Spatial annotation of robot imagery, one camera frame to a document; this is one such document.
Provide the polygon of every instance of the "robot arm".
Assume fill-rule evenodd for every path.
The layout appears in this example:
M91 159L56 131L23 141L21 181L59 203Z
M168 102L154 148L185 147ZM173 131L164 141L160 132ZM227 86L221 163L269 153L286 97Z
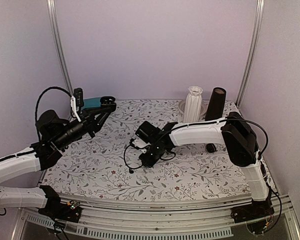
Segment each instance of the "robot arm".
M261 218L273 213L271 192L265 166L259 160L257 137L251 127L237 113L217 120L177 123L159 129L145 121L136 131L131 145L142 150L139 156L144 167L152 167L167 151L185 144L225 144L231 162L245 175L251 190L252 203L234 208L232 217L237 222Z
M45 111L35 124L42 136L40 141L23 151L0 158L0 184L22 174L53 167L69 144L87 133L93 138L108 116L116 110L115 98L110 96L100 99L100 107L81 110L82 89L77 88L74 92L71 108L75 111L76 119L61 119L54 110ZM0 186L0 209L14 207L39 208L41 214L72 222L78 222L81 215L77 202L61 203L52 187L44 185L35 188Z

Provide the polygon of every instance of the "floral tablecloth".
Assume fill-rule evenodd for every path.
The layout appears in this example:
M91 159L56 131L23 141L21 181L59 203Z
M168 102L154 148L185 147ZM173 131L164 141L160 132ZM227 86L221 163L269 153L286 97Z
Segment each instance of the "floral tablecloth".
M123 152L139 125L147 120L162 128L167 122L181 122L179 100L119 100L94 139L85 135L72 143L43 179L56 192L90 198L126 201L188 201L223 198L250 192L240 169L229 160L226 147L206 152L204 144L176 147L176 157L160 161L153 168L129 173ZM226 102L224 116L238 111ZM141 152L130 149L128 164L141 164Z

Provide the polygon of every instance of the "ribbed white vase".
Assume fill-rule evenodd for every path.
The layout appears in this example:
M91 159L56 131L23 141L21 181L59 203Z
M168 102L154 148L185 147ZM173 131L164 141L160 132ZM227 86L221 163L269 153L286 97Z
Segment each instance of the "ribbed white vase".
M203 90L201 87L189 87L189 94L185 100L185 108L183 115L184 123L198 122L202 104L202 92Z

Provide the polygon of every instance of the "wire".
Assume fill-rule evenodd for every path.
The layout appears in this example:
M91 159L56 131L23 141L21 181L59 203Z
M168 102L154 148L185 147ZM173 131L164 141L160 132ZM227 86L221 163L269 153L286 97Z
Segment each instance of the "wire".
M31 150L31 151L20 152L20 153L14 154L14 155L5 156L3 158L0 158L0 163L3 162L4 160L20 157L20 156L27 155L27 154L33 154L34 152L35 152L35 150Z
M177 155L174 151L168 151L168 150L166 150L166 152L169 153L169 154L173 154L173 157L171 157L171 158L162 158L162 157L160 157L160 159L162 161L170 161L170 160L174 159L176 157L176 155Z
M239 121L239 122L249 123L249 124L257 126L259 129L261 129L263 131L264 136L265 136L265 145L264 145L263 149L260 151L259 159L258 159L258 160L260 160L262 154L265 152L265 150L266 150L266 148L268 147L268 144L269 144L269 137L268 137L267 131L262 126L260 126L258 123L255 123L254 121L245 120L245 119L236 119L236 118L229 118L228 120L229 121Z
M65 233L65 231L64 231L64 228L53 218L53 217L50 217L51 218L51 220L54 222L54 225L53 225L53 228L54 228L54 233L55 233L55 236L59 239L59 240L61 240L61 238L58 236L58 234L57 234L57 229L56 229L56 226L61 230L61 232L63 233L63 235L64 235L64 237L65 237L65 239L66 240L70 240L69 238L68 238L68 236L67 236L67 234Z
M4 216L7 214L7 210L4 208L4 213L0 213L0 216Z
M269 232L271 229L274 228L274 226L278 223L279 219L280 219L280 216L281 216L281 213L282 213L282 201L281 201L281 198L279 197L279 194L277 194L275 191L273 191L272 188L270 188L270 191L278 198L279 202L280 202L280 212L279 212L279 215L278 215L278 218L276 219L276 221L274 222L273 225L271 225L271 227L267 228L264 232L267 233Z
M137 167L130 167L127 164L127 161L126 161L126 152L127 152L127 150L128 150L129 147L133 147L133 146L132 145L126 146L126 148L124 149L124 152L123 152L123 161L124 161L124 164L129 168L129 171L142 168L144 166L143 164L141 164L140 166L137 166Z
M37 123L38 121L38 107L39 107L39 103L40 103L40 100L41 98L43 97L43 95L48 92L49 90L52 90L52 89L55 89L55 90L60 90L66 94L68 94L68 96L71 98L71 94L70 92L68 92L67 90L63 89L62 87L59 87L59 86L51 86L51 87L48 87L47 89L45 89L41 94L40 96L38 97L38 100L36 101L36 105L35 105L35 111L34 111L34 122ZM40 133L39 133L39 129L36 127L36 134L38 135L38 140L39 142L41 142L41 136L40 136Z
M187 128L187 127L190 127L190 126L200 126L200 125L210 125L210 124L216 124L216 123L224 123L224 122L227 122L227 121L239 121L239 122L245 122L245 123L249 123L249 124L252 124L252 125L255 125L257 126L258 128L260 128L263 133L264 133L264 136L265 136L265 145L263 147L263 149L261 150L260 154L259 154L259 157L258 157L258 160L261 159L261 156L262 154L265 152L266 148L268 147L268 144L269 144L269 137L268 137L268 134L266 132L266 130L260 126L258 123L254 122L254 121L250 121L250 120L245 120L245 119L236 119L236 118L226 118L226 119L223 119L223 120L216 120L216 121L209 121L209 122L205 122L205 121L202 121L202 122L195 122L195 123L189 123L189 124L186 124L186 125L181 125L181 126L177 126L176 128L173 128L171 130L168 130L166 131L164 134L162 134L159 139L154 143L154 146L157 145L157 143L166 135L170 134L172 131L175 131L177 129L181 129L181 128Z
M71 109L71 111L70 111L70 115L71 115L71 117L72 117L73 119L76 119L76 116L74 115L74 111L72 111L72 109Z

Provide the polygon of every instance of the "black tumbler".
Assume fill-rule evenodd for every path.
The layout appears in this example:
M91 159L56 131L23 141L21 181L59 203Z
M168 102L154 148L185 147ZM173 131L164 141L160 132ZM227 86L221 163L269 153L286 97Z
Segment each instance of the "black tumbler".
M222 117L226 102L226 94L226 90L221 87L215 87L213 89L204 118L206 121L215 120ZM214 153L217 151L216 146L213 143L208 143L205 146L205 149L208 153Z

